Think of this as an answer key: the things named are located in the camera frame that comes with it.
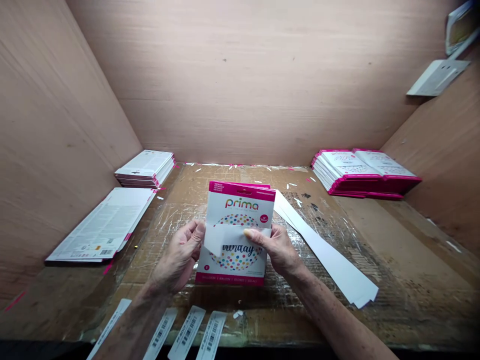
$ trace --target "hand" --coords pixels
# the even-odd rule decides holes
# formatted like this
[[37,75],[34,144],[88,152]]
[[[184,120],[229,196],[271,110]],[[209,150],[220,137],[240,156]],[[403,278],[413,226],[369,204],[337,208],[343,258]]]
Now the hand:
[[205,237],[205,221],[192,220],[171,238],[168,248],[157,264],[150,288],[164,290],[174,295],[187,284],[194,264],[200,256]]
[[271,237],[254,229],[245,229],[243,233],[251,242],[266,250],[273,269],[284,278],[295,275],[305,266],[283,226],[272,224]]

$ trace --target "electrical outlet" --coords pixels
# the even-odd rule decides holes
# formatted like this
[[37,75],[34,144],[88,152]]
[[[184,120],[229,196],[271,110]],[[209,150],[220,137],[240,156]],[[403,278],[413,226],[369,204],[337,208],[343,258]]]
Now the electrical outlet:
[[438,96],[470,64],[464,60],[435,60],[406,93],[407,95]]

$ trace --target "finger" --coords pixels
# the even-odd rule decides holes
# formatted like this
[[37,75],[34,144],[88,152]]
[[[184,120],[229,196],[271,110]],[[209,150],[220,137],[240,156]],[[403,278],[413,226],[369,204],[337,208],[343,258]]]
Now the finger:
[[189,221],[188,224],[186,224],[184,227],[182,227],[180,230],[183,234],[186,235],[186,238],[189,239],[192,233],[195,231],[195,228],[199,224],[199,221],[197,219]]
[[252,243],[260,245],[262,248],[269,249],[269,245],[272,239],[266,237],[261,232],[253,229],[245,229],[243,230],[243,234],[249,239]]
[[278,225],[278,224],[272,224],[271,225],[271,237],[272,238],[274,238],[276,236],[279,236],[283,232],[285,232],[285,233],[287,232],[287,229],[284,228],[283,226]]
[[193,258],[193,260],[195,260],[196,262],[199,260],[200,258],[200,250],[202,249],[202,244],[200,244],[199,246],[197,246],[195,248],[195,250],[193,250],[193,253],[191,254],[191,257]]
[[198,222],[198,225],[195,230],[193,230],[190,239],[188,239],[188,242],[186,243],[190,254],[192,254],[197,246],[199,246],[204,240],[205,229],[205,222],[203,220]]

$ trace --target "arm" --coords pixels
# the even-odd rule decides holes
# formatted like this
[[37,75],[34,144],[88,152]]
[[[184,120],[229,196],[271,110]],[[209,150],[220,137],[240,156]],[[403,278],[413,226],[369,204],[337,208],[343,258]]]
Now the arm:
[[302,263],[287,230],[272,225],[271,237],[247,229],[245,235],[270,255],[282,275],[340,359],[397,359],[393,352],[363,325]]
[[143,359],[165,309],[190,279],[204,236],[205,223],[199,220],[190,221],[173,235],[150,279],[118,319],[94,360]]

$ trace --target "stack of packages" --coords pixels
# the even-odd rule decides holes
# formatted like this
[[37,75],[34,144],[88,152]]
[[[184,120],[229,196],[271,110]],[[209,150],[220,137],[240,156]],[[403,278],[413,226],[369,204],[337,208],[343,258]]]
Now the stack of packages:
[[173,152],[144,150],[115,171],[124,188],[160,189],[175,166]]
[[352,150],[365,164],[371,166],[382,176],[378,191],[381,193],[406,194],[422,182],[422,179],[408,171],[398,162],[380,150],[354,148]]
[[46,258],[48,262],[99,263],[122,250],[156,189],[116,187]]
[[400,200],[422,181],[380,150],[323,149],[311,162],[330,195]]

